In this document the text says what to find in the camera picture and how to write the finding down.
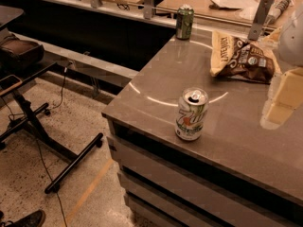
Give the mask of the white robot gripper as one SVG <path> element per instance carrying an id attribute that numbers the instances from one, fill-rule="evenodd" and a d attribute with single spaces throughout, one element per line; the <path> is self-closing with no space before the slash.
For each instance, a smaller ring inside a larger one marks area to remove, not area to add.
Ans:
<path id="1" fill-rule="evenodd" d="M 283 61 L 300 67 L 276 74 L 272 79 L 260 119 L 266 130 L 279 128 L 303 103 L 303 4 L 283 25 L 278 53 Z"/>

